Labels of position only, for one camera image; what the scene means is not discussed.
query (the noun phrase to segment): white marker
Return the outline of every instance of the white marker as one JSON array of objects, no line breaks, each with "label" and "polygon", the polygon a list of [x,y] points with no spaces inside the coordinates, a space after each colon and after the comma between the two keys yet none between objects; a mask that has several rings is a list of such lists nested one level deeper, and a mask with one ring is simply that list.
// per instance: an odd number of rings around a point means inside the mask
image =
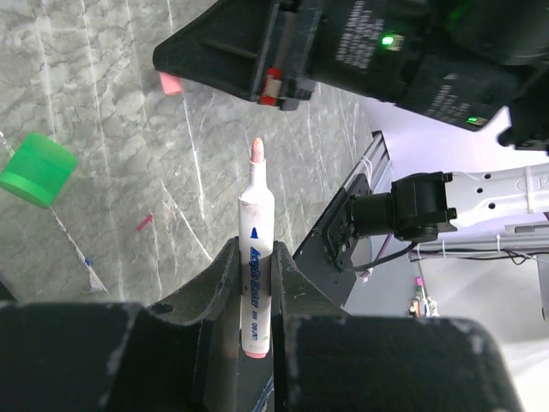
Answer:
[{"label": "white marker", "polygon": [[275,197],[267,187],[261,139],[251,147],[248,188],[238,198],[238,238],[242,278],[242,349],[264,358],[270,346],[271,255],[275,237]]}]

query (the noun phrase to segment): green led indicator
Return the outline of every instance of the green led indicator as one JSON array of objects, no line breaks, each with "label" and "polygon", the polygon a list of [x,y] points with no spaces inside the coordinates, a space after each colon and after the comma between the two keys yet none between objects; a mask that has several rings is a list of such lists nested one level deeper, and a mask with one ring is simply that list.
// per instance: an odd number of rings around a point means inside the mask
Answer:
[{"label": "green led indicator", "polygon": [[381,44],[385,46],[390,46],[395,43],[395,38],[393,36],[385,36],[381,39]]}]

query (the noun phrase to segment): green cylinder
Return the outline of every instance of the green cylinder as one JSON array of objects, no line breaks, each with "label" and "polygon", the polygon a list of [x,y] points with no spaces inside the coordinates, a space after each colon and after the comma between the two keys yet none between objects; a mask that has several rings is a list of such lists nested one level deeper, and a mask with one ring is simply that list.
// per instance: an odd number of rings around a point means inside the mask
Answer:
[{"label": "green cylinder", "polygon": [[42,208],[49,208],[77,159],[46,136],[30,133],[0,173],[0,186]]}]

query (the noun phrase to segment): marble surface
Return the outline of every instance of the marble surface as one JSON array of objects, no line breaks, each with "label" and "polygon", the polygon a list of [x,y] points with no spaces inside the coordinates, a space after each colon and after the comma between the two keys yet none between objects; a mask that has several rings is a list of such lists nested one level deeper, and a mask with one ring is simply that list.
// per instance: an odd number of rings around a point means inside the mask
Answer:
[{"label": "marble surface", "polygon": [[[18,299],[149,304],[173,292],[237,234],[256,136],[275,235],[293,250],[367,148],[362,100],[325,85],[289,113],[193,82],[163,95],[154,47],[213,3],[0,2],[0,166],[31,131],[79,160],[53,210],[0,191],[0,276]],[[90,293],[92,272],[108,293]]]}]

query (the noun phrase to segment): pink marker tip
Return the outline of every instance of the pink marker tip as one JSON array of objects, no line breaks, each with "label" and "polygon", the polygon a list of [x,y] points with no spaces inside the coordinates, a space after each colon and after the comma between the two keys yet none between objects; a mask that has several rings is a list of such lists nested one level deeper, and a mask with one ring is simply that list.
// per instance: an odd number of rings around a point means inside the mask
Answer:
[{"label": "pink marker tip", "polygon": [[244,352],[244,353],[247,354],[252,359],[263,359],[265,356],[267,356],[267,354],[253,354],[251,352]]},{"label": "pink marker tip", "polygon": [[259,137],[254,139],[251,144],[251,159],[253,163],[262,163],[265,160],[265,148],[263,147],[263,140]]},{"label": "pink marker tip", "polygon": [[181,85],[181,79],[177,76],[168,75],[167,73],[160,72],[160,83],[162,83],[162,90],[168,96],[180,94],[183,92],[183,86]]}]

